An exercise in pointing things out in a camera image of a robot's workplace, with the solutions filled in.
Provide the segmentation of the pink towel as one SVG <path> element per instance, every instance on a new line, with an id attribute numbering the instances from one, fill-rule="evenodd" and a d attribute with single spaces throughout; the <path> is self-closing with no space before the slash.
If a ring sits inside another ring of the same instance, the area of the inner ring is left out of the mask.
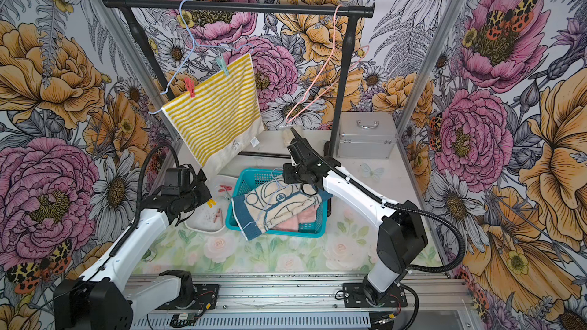
<path id="1" fill-rule="evenodd" d="M 273 230 L 280 232 L 298 232 L 301 225 L 315 223 L 316 211 L 318 208 L 319 205 L 315 205 L 304 209 L 303 212 L 300 212 L 292 218 L 288 218 L 287 220 L 273 227 Z"/>

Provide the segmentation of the pink wire hanger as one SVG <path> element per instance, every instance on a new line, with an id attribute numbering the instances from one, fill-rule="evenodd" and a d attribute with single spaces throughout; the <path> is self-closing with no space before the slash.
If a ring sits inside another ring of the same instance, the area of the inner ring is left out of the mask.
<path id="1" fill-rule="evenodd" d="M 319 77 L 320 77 L 320 76 L 321 76 L 323 73 L 325 73 L 325 70 L 326 70 L 326 68 L 327 68 L 327 65 L 329 64 L 329 62 L 331 61 L 331 59 L 332 59 L 332 58 L 333 58 L 333 56 L 334 56 L 334 53 L 335 53 L 335 50 L 336 50 L 336 40 L 337 40 L 337 38 L 338 38 L 338 36 L 336 35 L 336 23 L 337 23 L 337 18 L 338 18 L 338 12 L 339 12 L 339 9 L 341 9 L 341 8 L 342 8 L 342 5 L 338 5 L 338 6 L 336 6 L 336 8 L 335 8 L 335 10 L 334 10 L 334 13 L 333 13 L 332 21 L 331 21 L 331 22 L 332 22 L 332 24 L 333 24 L 333 30 L 332 30 L 332 44 L 333 44 L 333 46 L 332 46 L 332 48 L 331 48 L 330 54 L 329 54 L 328 58 L 327 58 L 327 59 L 326 59 L 326 60 L 323 62 L 323 65 L 322 65 L 322 67 L 321 67 L 321 68 L 319 69 L 319 71 L 316 73 L 316 76 L 314 77 L 314 79 L 313 79 L 312 83 L 311 83 L 311 84 L 308 86 L 308 88 L 307 88 L 307 89 L 304 91 L 304 93 L 303 93 L 303 95 L 302 95 L 302 98 L 301 98 L 301 100 L 300 100 L 300 101 L 298 101 L 298 102 L 297 102 L 297 103 L 296 103 L 296 104 L 293 106 L 293 108 L 292 108 L 292 109 L 291 109 L 291 110 L 290 110 L 290 111 L 289 111 L 289 112 L 286 114 L 286 116 L 285 116 L 285 122 L 286 122 L 286 124 L 287 124 L 287 125 L 293 125 L 293 124 L 294 124 L 294 122 L 293 122 L 293 121 L 294 121 L 296 118 L 298 118 L 298 117 L 299 117 L 299 116 L 300 116 L 300 115 L 301 115 L 303 112 L 305 112 L 305 111 L 306 111 L 306 110 L 307 110 L 307 109 L 308 109 L 308 108 L 309 108 L 311 105 L 313 105 L 313 104 L 316 102 L 316 100 L 318 100 L 318 99 L 321 99 L 322 95 L 325 93 L 325 92 L 322 92 L 322 93 L 320 93 L 320 94 L 319 94 L 319 96 L 317 96 L 317 97 L 316 97 L 316 99 L 314 99 L 314 100 L 310 101 L 310 103 L 309 103 L 308 105 L 304 106 L 304 108 L 302 108 L 300 111 L 296 112 L 296 113 L 293 115 L 293 112 L 295 112 L 295 109 L 296 109 L 298 106 L 300 106 L 300 105 L 303 105 L 303 104 L 304 104 L 304 102 L 306 102 L 306 101 L 309 99 L 309 96 L 310 96 L 310 90 L 311 90 L 311 89 L 312 89 L 312 88 L 315 86 L 315 84 L 316 84 L 316 81 L 318 81 Z"/>

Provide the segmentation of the teal plastic basket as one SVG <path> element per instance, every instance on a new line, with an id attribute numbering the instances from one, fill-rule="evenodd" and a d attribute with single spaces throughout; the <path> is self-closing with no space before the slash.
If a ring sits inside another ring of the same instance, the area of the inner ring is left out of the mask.
<path id="1" fill-rule="evenodd" d="M 251 192 L 255 188 L 275 179 L 280 179 L 283 174 L 281 168 L 276 169 L 260 169 L 247 168 L 244 169 L 235 183 L 233 196 L 240 196 Z M 316 219 L 312 223 L 299 223 L 296 232 L 270 230 L 267 235 L 286 235 L 301 238 L 320 238 L 324 235 L 327 226 L 327 207 L 328 202 L 324 201 L 316 210 Z M 228 212 L 226 213 L 226 227 L 231 231 L 240 232 L 241 229 L 233 214 L 232 203 L 229 204 Z"/>

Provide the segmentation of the blue and beige towel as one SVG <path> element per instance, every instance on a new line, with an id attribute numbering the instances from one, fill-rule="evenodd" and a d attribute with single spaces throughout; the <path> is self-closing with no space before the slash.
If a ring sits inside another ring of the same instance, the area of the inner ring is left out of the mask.
<path id="1" fill-rule="evenodd" d="M 331 198 L 330 193 L 315 186 L 288 184 L 280 177 L 233 197 L 232 208 L 242 235 L 252 241 L 304 209 L 320 206 Z"/>

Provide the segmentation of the yellow striped towel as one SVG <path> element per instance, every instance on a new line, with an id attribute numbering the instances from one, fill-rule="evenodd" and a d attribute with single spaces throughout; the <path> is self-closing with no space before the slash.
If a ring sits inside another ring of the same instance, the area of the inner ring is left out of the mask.
<path id="1" fill-rule="evenodd" d="M 204 174 L 211 178 L 264 131 L 249 53 L 162 107 Z"/>

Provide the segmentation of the black clothes rack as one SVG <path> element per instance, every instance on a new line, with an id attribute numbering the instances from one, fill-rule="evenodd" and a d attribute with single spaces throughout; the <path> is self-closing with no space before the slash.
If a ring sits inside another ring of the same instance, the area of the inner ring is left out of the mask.
<path id="1" fill-rule="evenodd" d="M 145 30 L 139 24 L 133 9 L 181 9 L 180 1 L 171 0 L 101 0 L 105 7 L 118 9 L 124 16 L 131 36 L 145 55 L 154 75 L 162 86 L 168 84 L 166 76 L 161 69 L 154 51 L 148 44 L 148 37 Z M 342 114 L 344 91 L 350 72 L 353 50 L 356 43 L 356 29 L 359 19 L 372 18 L 375 12 L 375 5 L 370 6 L 342 6 L 335 9 L 326 5 L 281 5 L 262 3 L 241 3 L 241 2 L 193 2 L 185 3 L 187 9 L 205 10 L 213 12 L 248 12 L 248 13 L 271 13 L 286 15 L 340 15 L 348 18 L 347 30 L 342 42 L 341 74 L 338 81 L 335 112 L 331 128 L 330 140 L 324 145 L 324 154 L 333 157 L 336 154 L 339 140 L 339 122 Z"/>

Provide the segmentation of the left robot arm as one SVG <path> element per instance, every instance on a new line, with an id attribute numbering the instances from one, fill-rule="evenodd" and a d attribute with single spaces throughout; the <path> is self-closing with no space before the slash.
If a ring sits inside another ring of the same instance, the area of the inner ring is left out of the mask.
<path id="1" fill-rule="evenodd" d="M 139 217 L 94 264 L 54 292 L 57 329 L 129 329 L 163 305 L 187 308 L 196 292 L 186 270 L 167 270 L 131 292 L 125 287 L 146 250 L 173 221 L 206 204 L 211 193 L 203 171 L 170 168 L 164 184 L 137 204 Z"/>

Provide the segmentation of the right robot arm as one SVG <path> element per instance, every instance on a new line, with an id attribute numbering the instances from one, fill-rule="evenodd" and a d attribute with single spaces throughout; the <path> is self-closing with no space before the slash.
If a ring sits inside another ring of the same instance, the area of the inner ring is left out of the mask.
<path id="1" fill-rule="evenodd" d="M 342 200 L 378 230 L 378 262 L 366 275 L 363 290 L 367 303 L 381 306 L 392 287 L 411 270 L 409 266 L 428 245 L 423 212 L 411 201 L 399 203 L 357 180 L 339 161 L 323 157 L 307 139 L 291 129 L 287 149 L 291 163 L 284 165 L 284 181 L 312 186 Z"/>

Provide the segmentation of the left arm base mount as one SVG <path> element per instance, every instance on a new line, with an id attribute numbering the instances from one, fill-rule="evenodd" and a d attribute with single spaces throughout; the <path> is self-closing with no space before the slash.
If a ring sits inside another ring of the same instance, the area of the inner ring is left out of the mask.
<path id="1" fill-rule="evenodd" d="M 157 307 L 157 311 L 214 310 L 219 298 L 219 289 L 220 286 L 218 284 L 194 284 L 194 288 L 188 292 L 186 300 L 181 299 L 180 302 L 177 302 L 177 300 L 167 302 Z"/>

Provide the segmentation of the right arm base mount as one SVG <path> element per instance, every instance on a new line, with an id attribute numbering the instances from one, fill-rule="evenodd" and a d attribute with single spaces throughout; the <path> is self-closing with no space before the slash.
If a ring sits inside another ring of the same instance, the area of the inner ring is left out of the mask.
<path id="1" fill-rule="evenodd" d="M 335 299 L 344 302 L 345 308 L 390 308 L 400 309 L 408 305 L 405 291 L 398 285 L 391 285 L 384 293 L 379 293 L 364 283 L 344 283 L 337 290 Z"/>

